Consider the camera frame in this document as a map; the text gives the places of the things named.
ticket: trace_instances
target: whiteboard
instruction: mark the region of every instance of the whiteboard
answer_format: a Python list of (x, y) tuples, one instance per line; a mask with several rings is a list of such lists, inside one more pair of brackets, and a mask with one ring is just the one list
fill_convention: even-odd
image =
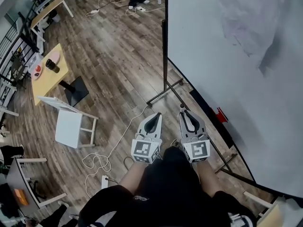
[(168, 57), (216, 111), (256, 182), (303, 197), (303, 0), (285, 0), (260, 66), (225, 39), (218, 0), (168, 0)]

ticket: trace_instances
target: pink plate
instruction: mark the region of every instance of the pink plate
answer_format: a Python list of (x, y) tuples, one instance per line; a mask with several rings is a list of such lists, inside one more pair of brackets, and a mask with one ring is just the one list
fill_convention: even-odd
[(54, 51), (49, 59), (51, 59), (55, 64), (58, 64), (59, 60), (60, 60), (60, 53), (58, 51)]

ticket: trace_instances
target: wooden floor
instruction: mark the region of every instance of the wooden floor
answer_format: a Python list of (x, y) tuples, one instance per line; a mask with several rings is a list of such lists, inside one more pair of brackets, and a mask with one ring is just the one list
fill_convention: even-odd
[[(100, 6), (108, 3), (102, 0)], [(58, 111), (50, 106), (34, 105), (30, 81), (25, 82), (26, 90), (19, 90), (9, 109), (20, 114), (19, 117), (6, 115), (7, 129), (12, 134), (6, 141), (18, 146), (25, 146), (26, 157), (46, 157), (47, 163), (26, 166), (27, 176), (39, 180), (40, 192), (47, 197), (67, 193), (64, 199), (72, 208), (69, 213), (78, 213), (89, 197), (85, 193), (84, 181), (87, 174), (96, 171), (88, 169), (82, 164), (82, 159), (89, 153), (97, 152), (108, 155), (122, 136), (130, 120), (138, 115), (153, 96), (162, 91), (162, 39), (161, 20), (164, 19), (163, 9), (150, 13), (137, 13), (126, 16), (128, 1), (110, 3), (100, 9), (93, 17), (85, 14), (96, 9), (98, 0), (66, 0), (74, 18), (71, 18), (63, 6), (56, 10), (61, 16), (59, 23), (51, 24), (45, 33), (45, 53), (61, 43), (65, 59), (71, 69), (66, 81), (72, 82), (81, 76), (89, 90), (77, 108), (99, 117), (95, 144), (93, 148), (73, 149), (57, 143), (54, 139)], [(161, 8), (157, 0), (151, 0), (145, 5), (147, 10)], [(169, 66), (169, 81), (173, 83), (180, 76)], [(176, 86), (176, 91), (185, 100), (193, 112), (199, 114), (207, 125), (207, 132), (221, 153), (230, 157), (234, 149), (229, 150), (222, 138), (202, 112), (189, 92), (189, 84)], [(55, 96), (67, 101), (62, 87), (56, 87), (49, 96)], [(178, 113), (180, 102), (172, 92), (168, 92), (157, 100), (152, 108), (147, 108), (142, 116), (133, 121), (112, 157), (112, 170), (107, 175), (120, 181), (127, 172), (123, 164), (126, 156), (130, 155), (131, 142), (142, 119), (148, 115), (161, 112), (164, 118), (162, 130), (162, 151), (170, 143), (180, 137)], [(211, 149), (209, 161), (214, 169), (222, 165), (222, 161)], [(250, 177), (241, 159), (237, 157), (231, 163), (232, 169), (243, 176)], [(97, 175), (88, 179), (88, 192), (93, 195), (101, 187), (101, 177), (105, 172), (100, 170)], [(235, 196), (242, 204), (248, 206), (255, 214), (262, 207), (249, 201), (244, 191), (270, 201), (272, 196), (225, 173), (218, 174), (225, 190)], [(33, 216), (43, 219), (57, 209), (57, 203), (34, 213)], [(68, 221), (65, 215), (61, 221)]]

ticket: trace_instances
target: cup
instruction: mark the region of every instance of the cup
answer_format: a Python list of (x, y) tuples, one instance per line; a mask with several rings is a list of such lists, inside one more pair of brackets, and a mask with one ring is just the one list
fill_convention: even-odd
[(53, 62), (51, 59), (48, 59), (46, 61), (45, 66), (49, 69), (52, 70), (54, 73), (58, 73), (60, 71), (60, 68), (56, 66), (55, 62)]

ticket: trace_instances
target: black sleeve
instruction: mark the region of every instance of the black sleeve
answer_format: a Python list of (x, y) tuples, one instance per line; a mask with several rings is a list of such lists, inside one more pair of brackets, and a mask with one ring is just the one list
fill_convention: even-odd
[(121, 185), (102, 189), (81, 210), (78, 226), (90, 226), (101, 216), (112, 211), (118, 211), (132, 198), (133, 194)]
[(240, 214), (249, 217), (253, 223), (253, 226), (257, 226), (257, 220), (253, 213), (248, 208), (240, 204), (233, 196), (219, 191), (216, 192), (212, 198), (212, 201), (216, 211), (221, 213), (222, 220), (224, 219), (225, 222), (227, 220), (230, 221), (228, 213)]

